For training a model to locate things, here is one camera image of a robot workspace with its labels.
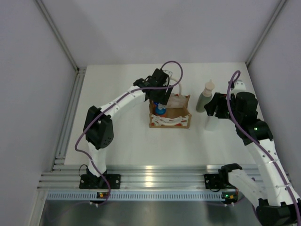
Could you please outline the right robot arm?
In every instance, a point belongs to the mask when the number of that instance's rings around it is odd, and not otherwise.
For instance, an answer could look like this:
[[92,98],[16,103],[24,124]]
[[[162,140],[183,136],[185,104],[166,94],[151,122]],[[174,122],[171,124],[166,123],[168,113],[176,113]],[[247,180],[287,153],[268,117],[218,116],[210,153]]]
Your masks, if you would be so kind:
[[247,175],[237,163],[218,170],[219,182],[233,186],[252,204],[263,226],[301,224],[301,197],[294,190],[277,155],[268,124],[258,118],[258,101],[250,92],[215,93],[205,105],[208,116],[229,119],[236,134],[248,149],[261,175],[264,187]]

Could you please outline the white square bottle grey cap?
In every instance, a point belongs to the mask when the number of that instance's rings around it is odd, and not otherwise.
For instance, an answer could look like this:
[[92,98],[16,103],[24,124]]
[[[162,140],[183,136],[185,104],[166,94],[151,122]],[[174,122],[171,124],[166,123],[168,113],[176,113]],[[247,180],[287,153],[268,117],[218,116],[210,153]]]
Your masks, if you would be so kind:
[[215,116],[207,116],[205,122],[205,130],[213,132],[216,130],[217,125],[219,123],[219,119]]

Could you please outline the grey-green bottle beige cap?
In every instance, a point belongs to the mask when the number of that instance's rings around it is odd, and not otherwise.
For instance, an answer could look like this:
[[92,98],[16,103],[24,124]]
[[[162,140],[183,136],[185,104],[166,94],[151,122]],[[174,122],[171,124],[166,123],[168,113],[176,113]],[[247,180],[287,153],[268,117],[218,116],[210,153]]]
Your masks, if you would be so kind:
[[205,88],[202,91],[202,93],[200,94],[198,101],[197,101],[197,105],[196,105],[196,111],[199,113],[202,113],[205,111],[205,105],[208,104],[211,99],[212,99],[212,91],[215,88],[214,83],[212,82],[212,80],[209,80],[206,84],[205,84]]

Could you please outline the watermelon print canvas bag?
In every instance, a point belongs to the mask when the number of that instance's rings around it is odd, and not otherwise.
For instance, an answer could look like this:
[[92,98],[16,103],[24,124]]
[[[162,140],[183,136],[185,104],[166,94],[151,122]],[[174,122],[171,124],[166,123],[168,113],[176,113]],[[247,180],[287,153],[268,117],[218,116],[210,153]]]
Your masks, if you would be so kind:
[[188,110],[190,96],[182,94],[182,86],[178,84],[179,92],[172,93],[166,107],[166,117],[155,115],[155,105],[149,101],[149,127],[157,129],[188,129],[191,113]]

